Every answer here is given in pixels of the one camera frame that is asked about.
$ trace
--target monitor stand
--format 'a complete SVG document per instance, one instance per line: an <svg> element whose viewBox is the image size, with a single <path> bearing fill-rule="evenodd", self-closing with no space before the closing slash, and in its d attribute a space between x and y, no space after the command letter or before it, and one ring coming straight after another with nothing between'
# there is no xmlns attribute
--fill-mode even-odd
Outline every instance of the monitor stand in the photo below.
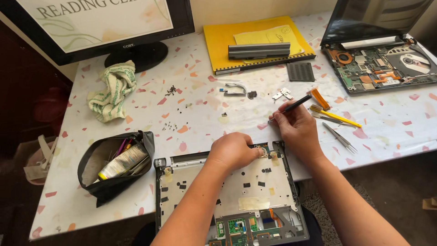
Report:
<svg viewBox="0 0 437 246"><path fill-rule="evenodd" d="M135 72L139 73L161 63L167 54L168 47L163 42L138 45L112 52L105 60L105 67L132 60L135 63Z"/></svg>

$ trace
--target vent cover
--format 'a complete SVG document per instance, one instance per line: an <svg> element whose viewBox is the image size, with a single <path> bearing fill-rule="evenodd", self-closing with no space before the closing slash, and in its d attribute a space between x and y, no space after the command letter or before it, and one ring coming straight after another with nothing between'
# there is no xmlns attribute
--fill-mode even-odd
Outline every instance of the vent cover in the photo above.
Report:
<svg viewBox="0 0 437 246"><path fill-rule="evenodd" d="M290 81L314 82L314 73L312 72L311 63L293 62L287 64L288 77Z"/></svg>

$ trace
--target hand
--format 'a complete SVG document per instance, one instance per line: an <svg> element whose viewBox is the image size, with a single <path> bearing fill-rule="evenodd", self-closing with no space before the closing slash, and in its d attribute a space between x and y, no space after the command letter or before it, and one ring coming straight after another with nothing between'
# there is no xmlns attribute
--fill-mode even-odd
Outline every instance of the hand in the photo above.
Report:
<svg viewBox="0 0 437 246"><path fill-rule="evenodd" d="M212 143L205 165L219 166L228 175L264 154L262 149L249 148L251 144L249 135L239 132L227 134Z"/></svg>
<svg viewBox="0 0 437 246"><path fill-rule="evenodd" d="M272 124L279 126L285 144L299 159L310 164L324 156L317 136L316 120L303 105L290 112L280 113L294 102L288 101L281 105L273 115L269 116L269 119L275 117Z"/></svg>

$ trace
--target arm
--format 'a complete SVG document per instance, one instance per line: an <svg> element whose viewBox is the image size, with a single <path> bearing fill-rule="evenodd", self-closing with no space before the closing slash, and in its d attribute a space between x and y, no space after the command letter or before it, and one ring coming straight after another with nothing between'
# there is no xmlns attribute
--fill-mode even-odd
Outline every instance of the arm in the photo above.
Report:
<svg viewBox="0 0 437 246"><path fill-rule="evenodd" d="M281 114L286 102L273 115L290 150L308 167L313 182L344 245L408 246L407 241L349 184L322 152L316 120L304 106Z"/></svg>
<svg viewBox="0 0 437 246"><path fill-rule="evenodd" d="M152 246L205 245L225 178L263 154L261 149L249 148L249 144L253 144L252 139L242 133L227 134L212 144L203 168L156 235Z"/></svg>

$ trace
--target yellow brush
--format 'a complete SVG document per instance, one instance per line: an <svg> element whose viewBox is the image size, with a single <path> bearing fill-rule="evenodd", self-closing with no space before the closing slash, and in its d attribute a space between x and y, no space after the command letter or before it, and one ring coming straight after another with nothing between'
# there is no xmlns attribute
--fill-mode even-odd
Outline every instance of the yellow brush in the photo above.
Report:
<svg viewBox="0 0 437 246"><path fill-rule="evenodd" d="M335 115L335 114L333 114L333 113L328 113L328 112L326 112L325 110L323 110L322 107L320 107L320 106L318 106L318 105L314 105L314 104L313 104L313 105L310 106L309 109L311 109L312 111L316 111L316 112L322 113L322 114L324 114L324 115L327 115L327 116L329 116L329 117L331 117L331 118L333 118L333 119L338 119L338 120L341 120L341 121L343 121L343 122L349 123L349 124L354 125L354 126L356 126L356 127L361 127L361 125L358 124L358 123L355 123L355 122L353 122L353 121L351 121L351 120L348 120L348 119L345 119L345 118L340 117L340 116L338 116L338 115Z"/></svg>

